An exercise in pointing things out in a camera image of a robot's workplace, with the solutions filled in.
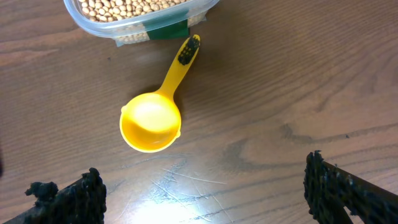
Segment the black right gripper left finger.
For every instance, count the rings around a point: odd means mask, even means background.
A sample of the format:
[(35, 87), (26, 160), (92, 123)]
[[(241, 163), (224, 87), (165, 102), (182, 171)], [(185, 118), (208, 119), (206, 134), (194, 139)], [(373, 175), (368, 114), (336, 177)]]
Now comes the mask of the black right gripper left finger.
[(33, 182), (27, 196), (34, 206), (6, 224), (104, 224), (106, 186), (94, 167), (64, 189), (54, 182)]

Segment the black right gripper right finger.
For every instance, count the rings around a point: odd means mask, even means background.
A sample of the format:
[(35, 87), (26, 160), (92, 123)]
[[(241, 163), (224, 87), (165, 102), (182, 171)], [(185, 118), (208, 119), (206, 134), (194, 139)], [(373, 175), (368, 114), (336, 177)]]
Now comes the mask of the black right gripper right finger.
[(318, 223), (397, 224), (397, 195), (327, 163), (320, 151), (306, 158), (304, 197)]

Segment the soybeans pile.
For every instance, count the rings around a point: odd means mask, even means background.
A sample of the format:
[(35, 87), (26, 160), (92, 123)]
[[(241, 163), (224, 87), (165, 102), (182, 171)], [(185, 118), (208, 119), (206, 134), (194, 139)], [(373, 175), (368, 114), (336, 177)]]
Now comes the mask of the soybeans pile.
[[(82, 15), (91, 22), (117, 22), (126, 19), (137, 19), (142, 16), (170, 9), (185, 3), (185, 0), (77, 0)], [(206, 11), (187, 18), (190, 28), (206, 19)], [(128, 35), (115, 37), (117, 45), (135, 44), (150, 40), (146, 31), (136, 32), (135, 28), (143, 28), (143, 23), (129, 25)]]

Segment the green tape label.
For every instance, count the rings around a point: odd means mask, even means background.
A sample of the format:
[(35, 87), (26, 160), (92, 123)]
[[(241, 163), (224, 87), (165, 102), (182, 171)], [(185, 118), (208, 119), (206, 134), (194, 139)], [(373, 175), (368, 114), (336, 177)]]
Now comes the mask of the green tape label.
[(150, 40), (168, 40), (188, 37), (188, 10), (167, 15), (150, 16), (143, 20), (143, 26)]

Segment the yellow plastic measuring scoop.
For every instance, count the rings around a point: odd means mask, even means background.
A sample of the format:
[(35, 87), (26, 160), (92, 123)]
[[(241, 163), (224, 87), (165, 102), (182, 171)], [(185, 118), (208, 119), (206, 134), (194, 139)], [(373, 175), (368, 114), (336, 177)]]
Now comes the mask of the yellow plastic measuring scoop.
[(160, 88), (134, 97), (121, 108), (119, 129), (131, 148), (146, 153), (159, 152), (180, 137), (182, 115), (174, 94), (192, 66), (200, 46), (198, 34), (187, 38)]

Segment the clear plastic container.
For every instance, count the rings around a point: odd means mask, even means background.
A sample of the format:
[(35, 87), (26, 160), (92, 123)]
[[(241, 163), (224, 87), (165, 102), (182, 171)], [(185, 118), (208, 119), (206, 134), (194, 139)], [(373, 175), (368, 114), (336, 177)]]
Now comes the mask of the clear plastic container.
[(173, 6), (164, 12), (124, 19), (116, 22), (93, 22), (83, 15), (76, 0), (64, 0), (73, 20), (87, 33), (113, 39), (116, 45), (134, 44), (148, 40), (176, 39), (189, 36), (189, 28), (205, 20), (206, 13), (218, 0), (193, 0)]

